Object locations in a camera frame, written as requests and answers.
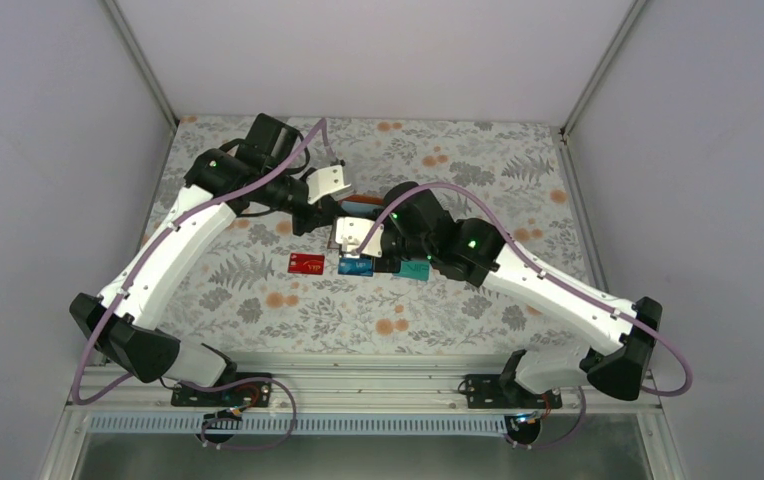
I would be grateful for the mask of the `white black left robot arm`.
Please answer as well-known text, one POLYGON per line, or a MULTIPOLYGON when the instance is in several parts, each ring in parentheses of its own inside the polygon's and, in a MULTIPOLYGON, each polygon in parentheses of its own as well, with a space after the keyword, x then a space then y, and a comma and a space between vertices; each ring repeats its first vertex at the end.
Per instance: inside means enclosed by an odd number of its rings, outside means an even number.
POLYGON ((243 138, 201 153, 165 218, 130 263, 95 295, 80 293, 70 314, 97 352, 144 383, 169 378, 209 388, 228 382, 234 363, 219 350, 161 330, 163 312, 209 245, 252 203, 293 217, 301 236, 332 221, 351 184, 319 120, 308 134, 266 114, 243 138), (309 145, 324 139, 330 163, 309 165, 309 145))

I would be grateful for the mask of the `teal credit card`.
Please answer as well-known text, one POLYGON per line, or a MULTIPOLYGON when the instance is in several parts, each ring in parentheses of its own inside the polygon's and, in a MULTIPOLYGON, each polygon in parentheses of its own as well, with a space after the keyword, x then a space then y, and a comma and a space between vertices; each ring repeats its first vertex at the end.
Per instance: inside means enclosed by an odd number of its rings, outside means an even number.
POLYGON ((428 261, 401 261, 395 277, 427 282, 430 278, 431 264, 428 261))

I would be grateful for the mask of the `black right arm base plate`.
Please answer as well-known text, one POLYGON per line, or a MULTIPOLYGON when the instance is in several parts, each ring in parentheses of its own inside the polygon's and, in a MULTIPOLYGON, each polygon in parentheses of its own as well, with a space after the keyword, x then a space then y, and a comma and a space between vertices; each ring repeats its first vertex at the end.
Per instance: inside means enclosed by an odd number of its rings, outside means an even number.
POLYGON ((504 388, 497 374, 469 374, 459 383, 457 392, 465 397, 472 410, 488 409, 557 409, 563 406, 561 394, 548 391, 532 394, 519 385, 504 388))

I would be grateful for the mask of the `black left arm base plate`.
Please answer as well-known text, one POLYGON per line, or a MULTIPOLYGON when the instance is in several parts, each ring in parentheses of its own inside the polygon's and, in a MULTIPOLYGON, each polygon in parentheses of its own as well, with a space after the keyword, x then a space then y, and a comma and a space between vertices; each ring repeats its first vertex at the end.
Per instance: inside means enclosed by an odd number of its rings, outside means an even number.
POLYGON ((236 372, 226 380, 221 380, 215 392, 177 384, 173 388, 170 403, 174 407, 265 408, 269 406, 272 378, 266 372, 236 372))

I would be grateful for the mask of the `red VIP credit card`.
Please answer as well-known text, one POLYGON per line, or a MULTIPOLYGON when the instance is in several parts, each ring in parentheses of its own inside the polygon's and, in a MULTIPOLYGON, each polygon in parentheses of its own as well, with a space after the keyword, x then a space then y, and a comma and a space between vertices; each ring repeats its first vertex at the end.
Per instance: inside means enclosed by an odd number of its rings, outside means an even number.
POLYGON ((320 254, 291 253, 288 272, 302 275, 322 275, 325 270, 325 256, 320 254))

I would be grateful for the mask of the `brown leather card holder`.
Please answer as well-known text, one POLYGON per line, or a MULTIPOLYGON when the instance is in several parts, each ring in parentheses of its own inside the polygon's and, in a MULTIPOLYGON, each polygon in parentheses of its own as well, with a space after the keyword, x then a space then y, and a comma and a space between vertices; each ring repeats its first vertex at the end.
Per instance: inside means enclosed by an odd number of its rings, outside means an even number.
POLYGON ((352 195, 339 202, 346 216, 375 219, 385 208, 384 200, 367 195, 352 195))

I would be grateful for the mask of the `blue credit card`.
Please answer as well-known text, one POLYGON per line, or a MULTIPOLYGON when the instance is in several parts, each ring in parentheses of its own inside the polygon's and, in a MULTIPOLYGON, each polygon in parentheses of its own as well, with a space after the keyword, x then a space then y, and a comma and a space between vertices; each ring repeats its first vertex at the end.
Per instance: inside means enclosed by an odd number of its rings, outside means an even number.
POLYGON ((372 277, 374 275, 373 260, 341 257, 338 261, 337 272, 345 276, 372 277))

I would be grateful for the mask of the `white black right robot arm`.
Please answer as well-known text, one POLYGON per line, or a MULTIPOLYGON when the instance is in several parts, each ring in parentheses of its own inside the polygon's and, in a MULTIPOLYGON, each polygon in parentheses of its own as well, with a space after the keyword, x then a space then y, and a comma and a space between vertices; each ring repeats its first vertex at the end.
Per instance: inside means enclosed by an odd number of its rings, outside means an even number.
POLYGON ((637 400, 661 305, 648 297, 632 302, 612 296, 536 259, 484 204, 481 218, 453 218, 435 187, 405 182, 392 189, 354 252, 427 260, 447 279, 504 294, 564 322, 577 345, 511 353, 499 377, 507 396, 589 385, 617 400, 637 400))

